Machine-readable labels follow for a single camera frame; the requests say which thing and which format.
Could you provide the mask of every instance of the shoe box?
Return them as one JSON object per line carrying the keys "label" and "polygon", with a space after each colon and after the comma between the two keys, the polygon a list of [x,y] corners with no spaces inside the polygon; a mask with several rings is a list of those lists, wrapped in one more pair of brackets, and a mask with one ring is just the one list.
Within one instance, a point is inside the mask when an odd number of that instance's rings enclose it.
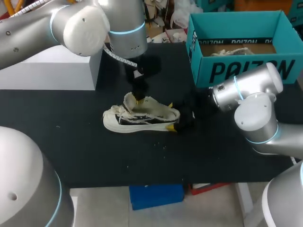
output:
{"label": "shoe box", "polygon": [[[254,54],[211,56],[248,47]],[[186,48],[195,84],[211,87],[266,62],[284,84],[302,70],[303,42],[283,11],[216,12],[190,15]]]}
{"label": "shoe box", "polygon": [[203,12],[217,12],[224,5],[232,3],[233,0],[196,0],[196,5],[203,9]]}
{"label": "shoe box", "polygon": [[293,0],[289,10],[288,18],[293,26],[303,24],[303,0]]}

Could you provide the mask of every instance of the sneaker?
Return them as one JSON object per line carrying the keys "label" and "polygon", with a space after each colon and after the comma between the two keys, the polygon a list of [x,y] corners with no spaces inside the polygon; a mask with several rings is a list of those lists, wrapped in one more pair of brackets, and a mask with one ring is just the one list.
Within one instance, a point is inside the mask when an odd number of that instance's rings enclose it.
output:
{"label": "sneaker", "polygon": [[137,101],[131,92],[125,95],[123,105],[114,105],[103,113],[104,126],[120,133],[169,131],[179,118],[178,110],[158,103],[152,97]]}

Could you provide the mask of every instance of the table leg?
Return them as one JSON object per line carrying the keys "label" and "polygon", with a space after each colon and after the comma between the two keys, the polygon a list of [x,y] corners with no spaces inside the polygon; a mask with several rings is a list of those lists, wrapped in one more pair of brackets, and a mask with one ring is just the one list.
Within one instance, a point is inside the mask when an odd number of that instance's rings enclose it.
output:
{"label": "table leg", "polygon": [[262,196],[253,204],[247,183],[237,183],[237,194],[243,215],[244,227],[257,227],[263,220]]}

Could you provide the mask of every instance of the black mat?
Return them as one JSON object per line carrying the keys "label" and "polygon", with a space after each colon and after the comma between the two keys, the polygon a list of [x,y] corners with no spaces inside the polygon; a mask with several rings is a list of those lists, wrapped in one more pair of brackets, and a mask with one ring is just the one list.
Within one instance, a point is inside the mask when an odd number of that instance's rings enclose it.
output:
{"label": "black mat", "polygon": [[[151,44],[161,73],[147,79],[151,95],[169,104],[192,86],[184,44]],[[103,55],[97,91],[0,91],[0,125],[30,136],[69,187],[158,183],[269,181],[292,165],[289,157],[253,152],[234,125],[233,113],[198,122],[193,132],[118,134],[102,113],[131,90],[122,67]],[[297,84],[278,96],[279,121],[303,123]]]}

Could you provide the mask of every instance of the white foam block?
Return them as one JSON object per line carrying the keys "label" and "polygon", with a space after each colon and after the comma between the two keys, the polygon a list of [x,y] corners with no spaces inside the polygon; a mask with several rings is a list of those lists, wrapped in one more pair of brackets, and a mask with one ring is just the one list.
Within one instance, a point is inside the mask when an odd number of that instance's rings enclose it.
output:
{"label": "white foam block", "polygon": [[102,50],[80,57],[61,45],[49,48],[0,70],[0,89],[95,90],[101,55]]}

